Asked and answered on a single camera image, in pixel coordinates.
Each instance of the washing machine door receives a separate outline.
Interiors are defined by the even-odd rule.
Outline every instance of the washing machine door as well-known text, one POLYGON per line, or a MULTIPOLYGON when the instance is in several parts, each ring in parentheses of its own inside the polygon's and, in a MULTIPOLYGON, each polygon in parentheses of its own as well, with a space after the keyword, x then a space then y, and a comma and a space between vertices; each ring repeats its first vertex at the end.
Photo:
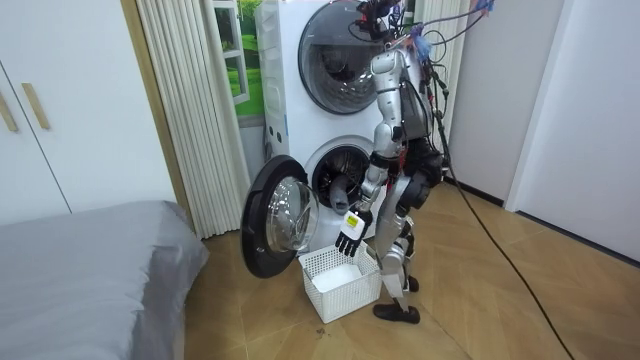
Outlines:
POLYGON ((309 245, 318 224, 318 197, 300 163, 278 155, 260 170, 242 214, 244 262, 259 278, 283 272, 309 245))
POLYGON ((376 99, 370 64, 382 42, 355 24, 358 1, 332 1, 305 27, 298 47, 300 77, 311 99, 333 114, 353 114, 376 99))

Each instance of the cabinet handle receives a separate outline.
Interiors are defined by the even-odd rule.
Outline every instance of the cabinet handle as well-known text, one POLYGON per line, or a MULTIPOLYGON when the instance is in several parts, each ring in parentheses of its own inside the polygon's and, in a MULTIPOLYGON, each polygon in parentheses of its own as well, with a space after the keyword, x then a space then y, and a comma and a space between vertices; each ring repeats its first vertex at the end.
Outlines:
POLYGON ((49 120, 47 120, 47 115, 44 114, 44 110, 42 109, 42 105, 40 105, 40 101, 38 100, 36 91, 33 89, 33 85, 30 83, 22 83, 22 89, 24 89, 24 93, 27 95, 27 99, 29 99, 29 104, 31 104, 31 108, 33 109, 34 114, 36 114, 36 119, 38 119, 40 127, 45 130, 51 129, 51 126, 49 126, 49 120))
POLYGON ((4 101, 2 94, 0 94, 0 115, 4 119, 4 123, 7 124, 7 128, 9 131, 18 132, 18 126, 16 122, 13 120, 13 116, 11 116, 11 112, 9 111, 9 107, 7 103, 4 101))

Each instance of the gray bedsheet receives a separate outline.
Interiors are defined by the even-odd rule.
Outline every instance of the gray bedsheet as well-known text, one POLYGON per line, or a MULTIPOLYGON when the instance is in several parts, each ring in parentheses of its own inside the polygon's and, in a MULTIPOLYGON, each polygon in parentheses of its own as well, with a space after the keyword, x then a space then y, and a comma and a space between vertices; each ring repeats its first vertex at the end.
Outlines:
POLYGON ((0 359, 171 359, 207 256, 166 202, 0 227, 0 359))

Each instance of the curtain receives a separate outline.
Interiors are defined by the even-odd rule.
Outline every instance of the curtain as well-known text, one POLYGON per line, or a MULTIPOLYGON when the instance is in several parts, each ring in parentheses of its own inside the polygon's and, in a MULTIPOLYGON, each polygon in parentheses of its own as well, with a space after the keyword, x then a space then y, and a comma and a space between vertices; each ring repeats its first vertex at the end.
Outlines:
MULTIPOLYGON (((469 0, 416 0, 414 21, 424 22, 462 14, 469 11, 469 3, 469 0)), ((429 30, 438 30, 442 33, 445 39, 449 39, 455 36, 460 31, 464 30, 466 26, 467 18, 461 18, 458 20, 443 21, 440 23, 429 25, 425 29, 425 32, 429 30)), ((439 35, 434 33, 430 34, 427 38, 430 42, 433 43, 442 40, 439 35)), ((434 47, 431 53, 431 56, 434 60, 442 58, 439 63, 446 66, 447 68, 447 71, 444 71, 442 68, 437 68, 437 71, 440 74, 440 78, 447 83, 447 86, 449 88, 449 104, 447 105, 447 113, 445 114, 445 117, 443 119, 447 139, 449 138, 449 134, 451 133, 451 119, 453 118, 453 110, 456 99, 456 88, 458 84, 458 75, 460 73, 460 61, 462 59, 463 45, 464 35, 447 43, 446 53, 445 47, 442 45, 434 47)), ((444 110, 444 98, 441 95, 438 97, 438 104, 441 108, 440 110, 444 110)), ((434 140, 436 146, 440 148, 440 150, 442 150, 439 134, 436 134, 434 140)))
POLYGON ((137 0, 196 233, 238 229, 249 189, 215 16, 199 0, 137 0))

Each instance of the cabinet door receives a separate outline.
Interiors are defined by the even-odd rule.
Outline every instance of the cabinet door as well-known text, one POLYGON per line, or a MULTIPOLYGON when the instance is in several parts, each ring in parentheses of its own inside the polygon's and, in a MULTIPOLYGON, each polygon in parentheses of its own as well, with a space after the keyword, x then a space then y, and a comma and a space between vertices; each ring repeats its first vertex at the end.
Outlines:
POLYGON ((68 214, 0 63, 0 226, 68 214))
POLYGON ((71 211, 175 201, 120 1, 2 0, 0 33, 71 211))

